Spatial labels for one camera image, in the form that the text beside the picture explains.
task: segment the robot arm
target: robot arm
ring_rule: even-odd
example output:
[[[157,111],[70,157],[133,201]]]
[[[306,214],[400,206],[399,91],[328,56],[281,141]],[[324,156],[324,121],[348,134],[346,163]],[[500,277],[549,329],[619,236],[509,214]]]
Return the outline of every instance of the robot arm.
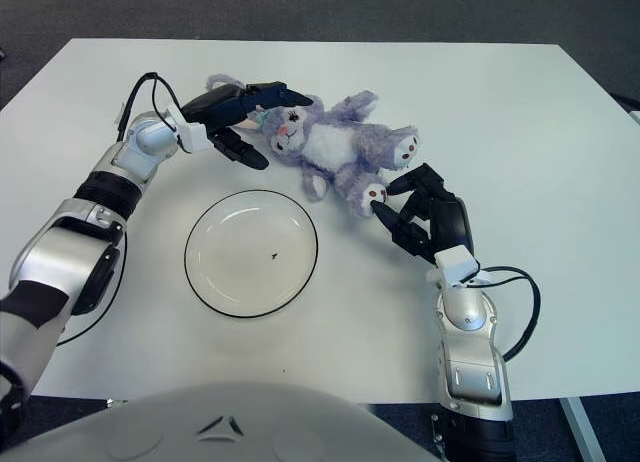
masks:
[[[259,105],[309,105],[310,99],[282,82],[222,86],[167,112],[136,117],[124,129],[132,92],[120,121],[120,135],[75,195],[62,202],[16,259],[9,294],[0,300],[0,445],[23,419],[23,403],[51,358],[71,315],[90,312],[100,302],[120,255],[116,248],[127,220],[158,165],[182,147],[199,152],[212,145],[231,160],[264,169],[267,160],[228,128]]]
[[[412,255],[436,266],[427,281],[440,289],[435,315],[440,329],[438,402],[433,415],[434,440],[452,461],[516,460],[513,412],[505,360],[513,357],[535,328],[540,293],[524,271],[514,268],[480,269],[473,256],[473,240],[464,203],[444,189],[443,179],[427,164],[391,182],[389,195],[412,191],[396,213],[380,202],[373,211],[389,229],[392,240]],[[429,233],[412,222],[429,220]],[[483,287],[491,287],[489,271],[509,269],[531,283],[534,312],[520,342],[503,359],[494,346],[498,318]]]

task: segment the purple plush bunny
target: purple plush bunny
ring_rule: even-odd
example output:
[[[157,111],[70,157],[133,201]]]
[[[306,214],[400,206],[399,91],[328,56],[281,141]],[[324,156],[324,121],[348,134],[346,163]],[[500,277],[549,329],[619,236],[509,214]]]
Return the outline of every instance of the purple plush bunny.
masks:
[[[209,77],[207,88],[220,83],[244,85],[226,75]],[[363,121],[378,97],[369,91],[347,97],[325,112],[322,100],[308,95],[308,107],[278,107],[254,113],[259,130],[273,152],[290,165],[302,167],[303,187],[312,201],[324,198],[329,184],[347,201],[352,213],[371,217],[371,201],[386,199],[386,182],[380,167],[406,167],[418,149],[415,127],[392,130]]]

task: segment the gray carpet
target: gray carpet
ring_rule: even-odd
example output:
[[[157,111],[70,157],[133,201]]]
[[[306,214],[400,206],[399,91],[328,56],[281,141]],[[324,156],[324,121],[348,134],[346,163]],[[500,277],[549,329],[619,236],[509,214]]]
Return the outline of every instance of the gray carpet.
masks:
[[[0,107],[73,37],[554,43],[607,90],[640,98],[640,0],[0,0]],[[583,401],[607,460],[640,460],[640,396]],[[104,403],[34,398],[29,407],[16,440]],[[376,411],[430,447],[429,407]],[[580,460],[556,401],[514,411],[520,460]]]

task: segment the glass plate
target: glass plate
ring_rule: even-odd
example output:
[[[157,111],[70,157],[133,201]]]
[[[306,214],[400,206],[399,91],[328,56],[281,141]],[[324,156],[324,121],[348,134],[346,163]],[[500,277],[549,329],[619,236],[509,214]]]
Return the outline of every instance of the glass plate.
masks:
[[[216,202],[198,219],[184,264],[191,288],[209,307],[259,317],[300,293],[317,256],[315,227],[298,203],[250,190]]]

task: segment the plush toy leg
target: plush toy leg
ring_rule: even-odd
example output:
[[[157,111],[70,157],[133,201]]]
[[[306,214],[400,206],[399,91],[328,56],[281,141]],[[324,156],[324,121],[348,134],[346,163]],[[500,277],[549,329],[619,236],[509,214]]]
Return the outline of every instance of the plush toy leg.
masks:
[[[363,124],[354,143],[369,163],[386,169],[406,167],[418,150],[415,127],[392,130],[386,125]]]
[[[334,186],[344,197],[351,213],[371,217],[371,202],[384,202],[387,198],[386,182],[376,174],[367,172],[358,164],[348,164],[336,174]]]
[[[324,198],[329,188],[329,177],[325,172],[308,165],[302,166],[302,188],[312,202]]]

